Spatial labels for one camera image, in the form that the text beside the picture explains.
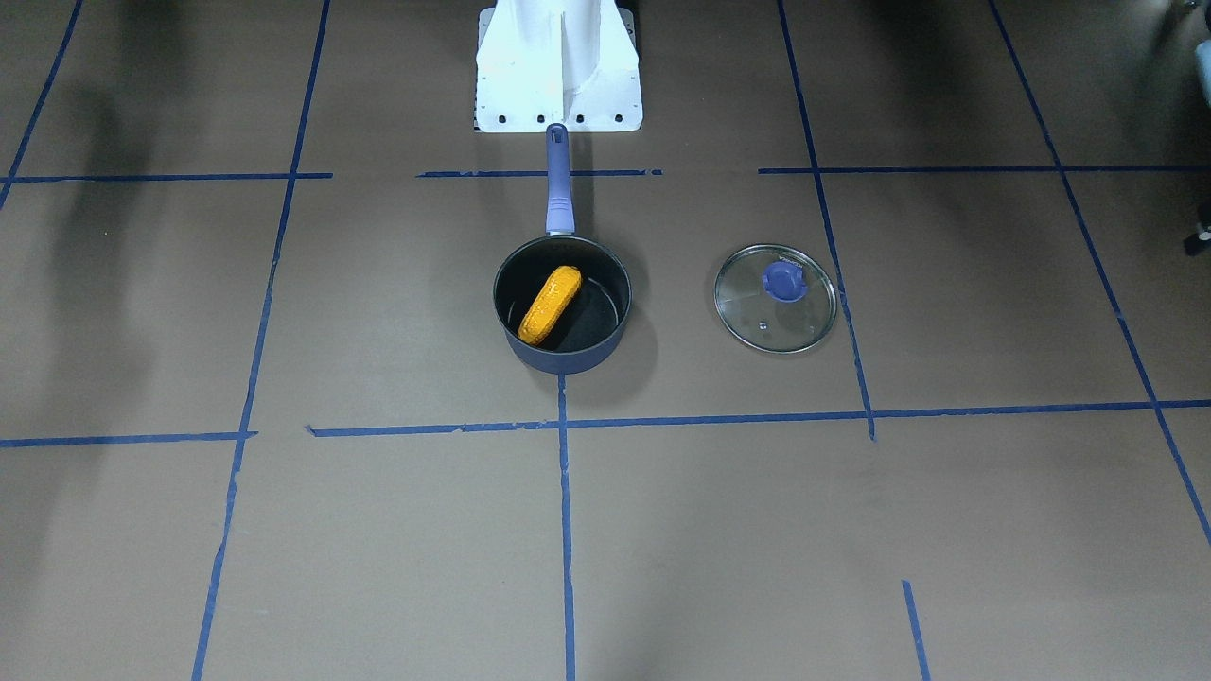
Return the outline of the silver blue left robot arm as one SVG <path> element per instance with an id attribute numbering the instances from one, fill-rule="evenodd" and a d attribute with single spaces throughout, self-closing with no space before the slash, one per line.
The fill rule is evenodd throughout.
<path id="1" fill-rule="evenodd" d="M 1211 40 L 1203 40 L 1195 48 L 1195 71 L 1200 90 L 1203 90 L 1203 102 L 1211 107 Z"/>

